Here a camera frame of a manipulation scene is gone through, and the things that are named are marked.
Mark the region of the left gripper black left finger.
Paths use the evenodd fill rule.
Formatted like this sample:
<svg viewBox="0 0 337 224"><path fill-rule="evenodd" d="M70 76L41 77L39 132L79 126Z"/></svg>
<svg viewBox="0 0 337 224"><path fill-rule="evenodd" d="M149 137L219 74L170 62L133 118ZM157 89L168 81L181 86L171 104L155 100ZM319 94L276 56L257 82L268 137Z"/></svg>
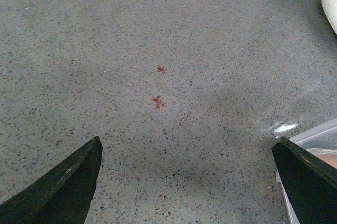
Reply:
<svg viewBox="0 0 337 224"><path fill-rule="evenodd" d="M1 204L1 223L84 223L102 161L98 136Z"/></svg>

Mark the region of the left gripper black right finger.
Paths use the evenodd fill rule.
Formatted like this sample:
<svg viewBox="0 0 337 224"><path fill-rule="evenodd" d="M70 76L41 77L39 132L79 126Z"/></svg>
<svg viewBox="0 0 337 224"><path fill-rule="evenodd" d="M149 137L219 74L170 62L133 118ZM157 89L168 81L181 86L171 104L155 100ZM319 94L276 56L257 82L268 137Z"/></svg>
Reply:
<svg viewBox="0 0 337 224"><path fill-rule="evenodd" d="M298 221L336 223L336 168L286 137L272 153Z"/></svg>

